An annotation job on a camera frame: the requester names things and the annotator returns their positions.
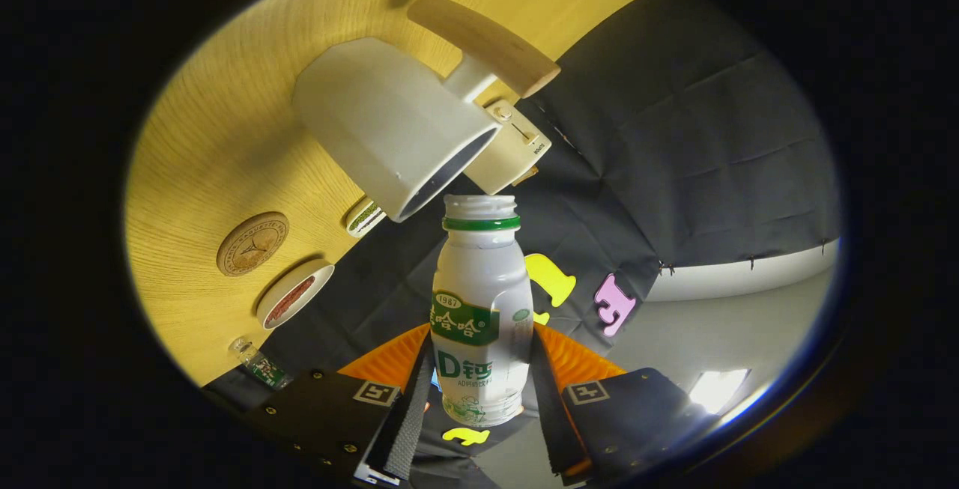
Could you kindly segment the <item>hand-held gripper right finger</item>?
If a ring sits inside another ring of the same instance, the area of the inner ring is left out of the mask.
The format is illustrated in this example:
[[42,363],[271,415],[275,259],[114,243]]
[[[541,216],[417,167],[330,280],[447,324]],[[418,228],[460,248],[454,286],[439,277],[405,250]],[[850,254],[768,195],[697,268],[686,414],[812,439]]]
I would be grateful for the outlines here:
[[627,371],[537,324],[530,377],[551,471],[597,486],[654,468],[705,432],[705,409],[654,368]]

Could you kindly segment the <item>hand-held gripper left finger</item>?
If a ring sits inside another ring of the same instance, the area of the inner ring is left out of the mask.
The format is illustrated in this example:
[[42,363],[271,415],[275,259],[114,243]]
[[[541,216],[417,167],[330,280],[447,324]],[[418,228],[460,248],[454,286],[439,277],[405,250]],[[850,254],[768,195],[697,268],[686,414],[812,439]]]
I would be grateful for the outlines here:
[[313,368],[247,413],[262,437],[333,486],[405,486],[434,371],[429,326],[338,370]]

